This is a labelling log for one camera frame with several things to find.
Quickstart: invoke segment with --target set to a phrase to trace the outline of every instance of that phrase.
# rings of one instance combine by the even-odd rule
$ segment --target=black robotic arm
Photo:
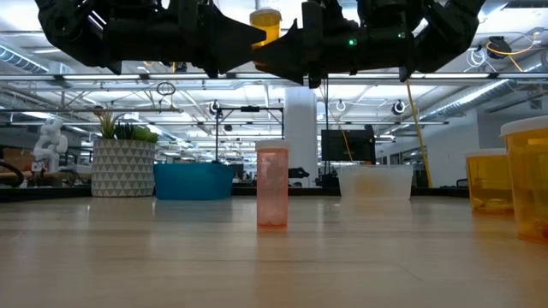
[[[296,21],[282,38],[256,50],[259,69],[309,86],[330,73],[400,68],[400,80],[419,70],[431,73],[472,43],[485,0],[357,0],[360,25],[343,18],[337,0],[302,3],[303,28]],[[428,26],[414,36],[425,18]]]
[[[214,78],[246,62],[317,87],[330,73],[399,68],[431,73],[472,43],[485,0],[357,0],[360,24],[337,0],[302,3],[303,28],[255,51],[265,32],[225,17],[210,0],[35,0],[50,42],[87,66],[122,72],[123,60],[191,62]],[[422,19],[428,26],[416,37]]]
[[[191,62],[217,77],[251,59],[265,32],[224,16],[212,1],[35,0],[48,40],[90,67],[122,61]]]

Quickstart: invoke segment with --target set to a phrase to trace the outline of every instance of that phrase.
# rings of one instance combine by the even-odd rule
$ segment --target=yellow pole
[[[414,127],[416,128],[417,134],[419,135],[420,150],[422,151],[422,160],[425,163],[426,177],[428,177],[428,187],[432,188],[432,178],[430,177],[430,166],[428,165],[428,157],[426,155],[425,145],[422,142],[422,133],[420,132],[419,119],[417,117],[417,109],[414,107],[414,101],[413,101],[413,96],[411,95],[411,85],[409,84],[409,80],[407,81],[407,86],[408,86],[409,102],[411,103],[411,110],[413,111]]]

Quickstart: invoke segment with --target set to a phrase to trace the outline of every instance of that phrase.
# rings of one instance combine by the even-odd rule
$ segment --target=white lid
[[[265,15],[265,14],[276,15],[280,20],[282,19],[282,13],[280,13],[280,11],[278,11],[277,9],[271,9],[271,8],[257,9],[249,15],[249,18],[253,18],[254,16]]]
[[[484,149],[470,151],[466,153],[466,157],[489,157],[489,156],[506,156],[506,149]]]
[[[548,128],[548,115],[537,116],[530,119],[513,121],[504,124],[500,129],[500,133],[502,136],[508,136],[512,133],[530,132],[545,128]]]
[[[268,149],[274,149],[274,150],[289,150],[289,142],[281,139],[274,139],[274,140],[262,140],[257,141],[255,143],[255,150],[268,150]]]

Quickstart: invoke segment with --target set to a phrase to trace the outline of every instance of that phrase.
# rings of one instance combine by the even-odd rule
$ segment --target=yellow cable
[[[341,124],[339,123],[339,121],[336,119],[336,117],[333,115],[333,111],[331,111],[331,108],[329,108],[329,105],[327,105],[327,109],[329,110],[329,113],[331,114],[331,116],[333,117],[333,119],[335,120],[335,122],[337,123],[337,125],[339,126],[339,129],[341,130],[342,132],[342,137],[344,138],[344,144],[346,145],[346,151],[348,151],[348,157],[350,158],[350,162],[353,163],[354,162],[354,159],[352,158],[352,153],[350,152],[350,146],[348,146],[348,140],[346,139],[346,133],[344,132],[344,129],[343,127],[341,126]]]
[[[520,72],[523,72],[523,69],[520,68],[520,66],[517,64],[517,62],[514,60],[514,57],[512,56],[508,56],[508,58],[510,58],[510,60],[512,61],[512,63],[514,63],[515,67],[520,71]]]
[[[496,54],[498,54],[498,55],[502,55],[502,56],[515,56],[515,55],[520,55],[520,54],[522,54],[522,53],[525,53],[525,52],[530,51],[530,50],[533,48],[533,46],[534,46],[534,40],[535,40],[535,39],[537,39],[537,35],[536,35],[536,34],[533,36],[533,42],[531,43],[531,45],[530,45],[529,47],[527,47],[527,48],[524,49],[524,50],[520,50],[520,51],[516,51],[516,52],[502,52],[502,51],[494,50],[494,49],[492,49],[492,48],[490,47],[491,42],[487,43],[487,46],[486,46],[486,47],[487,47],[487,50],[488,50],[488,51],[494,52],[494,53],[496,53]]]
[[[425,151],[425,145],[422,142],[422,132],[420,131],[419,119],[417,117],[417,109],[414,106],[413,96],[411,95],[411,85],[409,80],[407,81],[409,102],[411,103],[411,110],[413,111],[414,126],[417,129],[417,135],[419,135],[420,150],[422,151],[422,160],[425,163],[426,177],[428,178],[428,187],[432,188],[432,178],[430,176],[430,165],[428,164],[428,157]]]

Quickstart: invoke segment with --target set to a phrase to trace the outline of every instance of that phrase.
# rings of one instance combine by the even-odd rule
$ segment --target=blue plastic bin
[[[156,198],[161,200],[219,200],[232,194],[234,169],[220,164],[154,165]]]

